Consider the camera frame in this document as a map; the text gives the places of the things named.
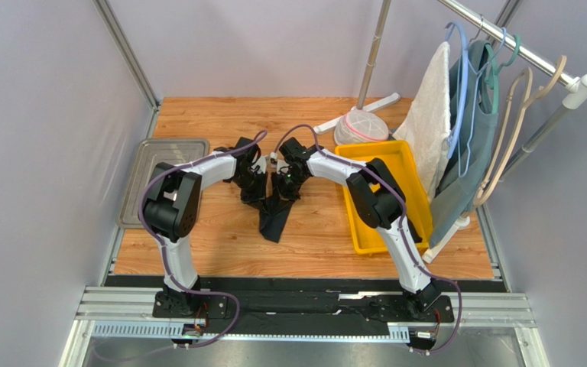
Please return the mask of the black paper napkin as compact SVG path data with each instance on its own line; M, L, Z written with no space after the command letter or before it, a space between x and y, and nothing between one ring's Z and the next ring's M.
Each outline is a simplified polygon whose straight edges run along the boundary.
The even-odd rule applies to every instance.
M275 243L281 240L293 204L275 195L264 200L259 212L259 233L264 239Z

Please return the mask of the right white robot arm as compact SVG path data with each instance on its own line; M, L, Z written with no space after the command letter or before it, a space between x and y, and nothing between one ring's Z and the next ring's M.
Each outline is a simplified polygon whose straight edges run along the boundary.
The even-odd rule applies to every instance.
M285 172L271 175L272 197L278 204L290 207L300 198L302 184L311 177L344 186L361 221L383 239L410 307L417 313L428 311L440 291L421 263L403 191L386 164L379 158L368 162L351 160L319 145L306 148L295 138L282 138L277 151L286 163Z

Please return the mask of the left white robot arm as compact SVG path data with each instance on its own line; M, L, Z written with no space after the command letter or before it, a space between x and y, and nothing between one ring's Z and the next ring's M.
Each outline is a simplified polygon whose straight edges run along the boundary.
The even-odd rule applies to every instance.
M221 181L234 183L245 205L265 211L267 175L258 142L266 134L261 130L253 139L240 138L230 148L217 148L185 164L159 163L155 167L141 195L138 217L161 251L164 304L193 309L205 295L190 247L204 189Z

